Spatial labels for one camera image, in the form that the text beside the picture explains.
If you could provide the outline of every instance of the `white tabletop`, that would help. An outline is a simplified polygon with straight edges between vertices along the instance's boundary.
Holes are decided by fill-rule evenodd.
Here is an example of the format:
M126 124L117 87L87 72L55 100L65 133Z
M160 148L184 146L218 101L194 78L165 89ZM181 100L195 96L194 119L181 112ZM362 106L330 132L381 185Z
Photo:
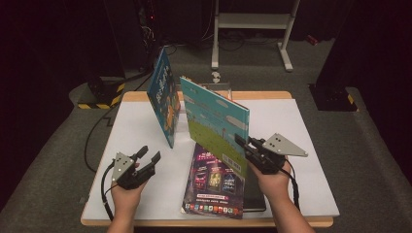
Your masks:
M339 216L336 203L328 186L324 171L313 147L309 133L294 99L261 99L236 101L250 109L250 137L268 139L280 133L309 153L308 157L292 157L290 162L296 172L299 185L299 204L304 216ZM181 206L187 185L189 167L195 142L189 136L188 123L184 112L180 113L174 149L170 149L160 129L150 102L121 102L116 121L104 150L95 180L86 203L82 223L85 225L105 225L109 218L100 195L101 178L116 157L118 151L132 155L141 147L148 146L148 153L142 158L141 166L159 150L160 161L155 165L156 174L151 177L142 193L135 219L139 225L189 226L202 220L221 220L217 217L195 216L181 213ZM105 190L110 186L112 171L105 181ZM110 192L107 198L112 211L114 205ZM238 225L239 221L266 218L271 221L270 207L261 213L245 213L243 220L228 220Z

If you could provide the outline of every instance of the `yellow and black hazard tape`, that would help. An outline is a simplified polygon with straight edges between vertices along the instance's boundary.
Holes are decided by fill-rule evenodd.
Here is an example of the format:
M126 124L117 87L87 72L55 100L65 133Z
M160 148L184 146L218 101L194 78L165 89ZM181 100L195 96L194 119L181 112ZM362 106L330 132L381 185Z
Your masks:
M78 107L80 109L110 109L116 107L116 105L120 102L121 93L124 90L124 83L118 86L117 92L115 97L108 102L101 102L99 103L98 100L94 101L85 101L85 102L78 102Z
M354 112L358 112L360 109L357 107L357 105L355 104L355 100L352 97L351 94L348 94L348 100L349 100L349 104L350 104L350 109Z

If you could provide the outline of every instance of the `book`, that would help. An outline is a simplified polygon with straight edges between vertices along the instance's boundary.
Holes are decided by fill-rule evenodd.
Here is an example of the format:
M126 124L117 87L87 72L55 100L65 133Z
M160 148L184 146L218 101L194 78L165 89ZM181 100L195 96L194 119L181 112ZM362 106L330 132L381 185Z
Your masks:
M182 212L202 216L243 217L244 179L195 144Z
M169 58L164 48L154 67L147 94L164 136L173 149L181 105Z
M244 179L248 163L234 135L248 139L249 109L189 78L180 77L180 83L190 137Z

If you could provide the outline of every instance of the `black curtain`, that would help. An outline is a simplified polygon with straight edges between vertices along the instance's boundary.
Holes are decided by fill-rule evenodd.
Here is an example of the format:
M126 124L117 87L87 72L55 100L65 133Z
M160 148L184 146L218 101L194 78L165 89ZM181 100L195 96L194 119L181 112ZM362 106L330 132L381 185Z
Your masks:
M73 110L69 92L85 82L61 31L64 16L62 1L0 5L1 209Z
M292 40L310 35L318 41L338 36L354 0L301 0L291 33Z
M360 91L389 151L410 182L411 9L408 0L355 1L317 80L317 85L354 86Z

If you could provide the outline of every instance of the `colorful book cover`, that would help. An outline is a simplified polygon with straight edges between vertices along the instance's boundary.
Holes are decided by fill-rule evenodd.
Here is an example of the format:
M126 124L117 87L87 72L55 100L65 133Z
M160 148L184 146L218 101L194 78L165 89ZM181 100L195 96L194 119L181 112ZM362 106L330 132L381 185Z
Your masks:
M248 139L249 109L180 77L190 137L245 178L247 161L234 135Z
M147 92L164 136L170 148L173 148L181 106L169 58L164 48L154 67Z
M243 217L244 180L196 144L182 210L187 214Z

